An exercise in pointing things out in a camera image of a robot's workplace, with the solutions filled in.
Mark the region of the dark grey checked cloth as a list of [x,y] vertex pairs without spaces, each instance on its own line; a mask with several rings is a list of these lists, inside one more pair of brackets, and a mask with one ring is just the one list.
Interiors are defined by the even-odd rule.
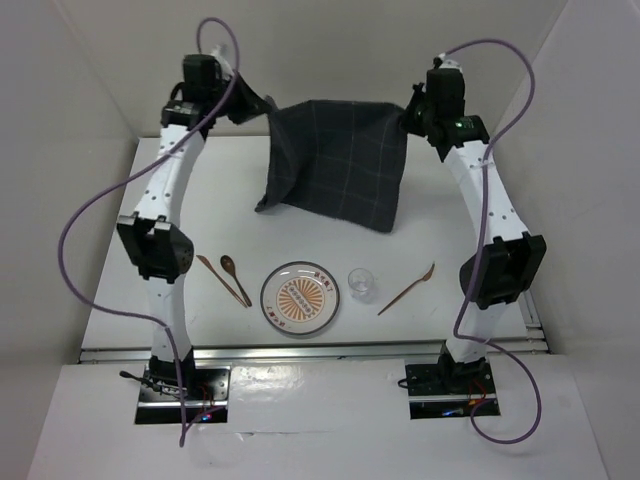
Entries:
[[257,213],[286,204],[389,233],[407,155],[392,103],[308,100],[268,115],[270,157]]

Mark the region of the dark wooden spoon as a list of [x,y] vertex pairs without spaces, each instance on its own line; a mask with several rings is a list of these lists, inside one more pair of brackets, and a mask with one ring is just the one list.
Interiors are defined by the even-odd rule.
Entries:
[[233,280],[235,281],[240,294],[242,295],[243,301],[246,304],[247,307],[251,307],[252,306],[252,301],[249,298],[247,292],[245,291],[244,287],[242,286],[237,273],[236,273],[236,265],[235,262],[233,261],[233,259],[229,256],[229,255],[223,255],[220,258],[220,264],[223,268],[223,270],[228,273]]

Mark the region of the copper knife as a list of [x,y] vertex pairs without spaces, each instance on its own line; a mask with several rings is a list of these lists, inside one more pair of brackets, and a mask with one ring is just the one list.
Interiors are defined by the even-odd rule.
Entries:
[[214,266],[212,265],[212,263],[209,261],[209,259],[201,254],[197,254],[196,258],[213,274],[213,276],[219,281],[219,283],[226,289],[226,291],[235,299],[237,300],[240,305],[244,308],[247,308],[248,305],[245,303],[245,301],[241,298],[241,296],[218,274],[218,272],[215,270]]

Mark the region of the clear drinking glass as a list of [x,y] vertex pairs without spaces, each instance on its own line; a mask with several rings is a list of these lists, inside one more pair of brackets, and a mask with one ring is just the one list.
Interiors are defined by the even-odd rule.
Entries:
[[375,278],[364,268],[356,268],[348,275],[348,287],[351,297],[361,303],[371,303],[376,295]]

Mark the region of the white plate with orange pattern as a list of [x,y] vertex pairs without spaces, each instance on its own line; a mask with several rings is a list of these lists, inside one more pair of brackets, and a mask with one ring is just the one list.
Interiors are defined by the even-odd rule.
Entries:
[[260,291],[267,322],[290,337],[318,334],[336,318],[341,294],[324,267],[307,261],[283,264],[272,271]]

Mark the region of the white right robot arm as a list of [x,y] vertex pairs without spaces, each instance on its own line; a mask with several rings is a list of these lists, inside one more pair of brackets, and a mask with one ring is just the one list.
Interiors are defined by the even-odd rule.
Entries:
[[479,116],[465,112],[461,66],[441,54],[413,90],[401,126],[437,151],[460,189],[476,235],[476,250],[459,270],[463,305],[436,369],[441,388],[461,393],[481,376],[499,321],[530,288],[547,246],[515,211],[494,160],[496,138]]

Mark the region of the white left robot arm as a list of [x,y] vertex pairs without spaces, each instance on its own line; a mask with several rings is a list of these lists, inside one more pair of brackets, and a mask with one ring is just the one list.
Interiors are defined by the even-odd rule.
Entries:
[[183,79],[161,113],[159,165],[144,193],[116,230],[131,263],[145,282],[154,328],[149,376],[176,399],[196,390],[193,346],[185,320],[184,282],[195,248],[180,229],[189,178],[217,119],[236,125],[270,112],[220,53],[190,54]]

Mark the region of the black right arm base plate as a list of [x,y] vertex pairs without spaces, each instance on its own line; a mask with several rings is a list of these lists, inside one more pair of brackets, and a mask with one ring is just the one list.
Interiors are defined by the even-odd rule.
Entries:
[[493,373],[486,360],[458,369],[440,359],[437,363],[407,364],[397,385],[408,394],[412,420],[450,419],[476,415],[499,416]]

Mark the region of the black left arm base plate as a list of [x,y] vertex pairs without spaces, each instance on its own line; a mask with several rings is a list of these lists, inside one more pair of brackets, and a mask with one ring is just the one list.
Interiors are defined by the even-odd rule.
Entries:
[[[231,369],[201,368],[195,385],[185,394],[187,423],[226,423]],[[134,423],[136,425],[173,425],[181,423],[179,389],[175,385],[152,381],[145,367],[140,384]]]

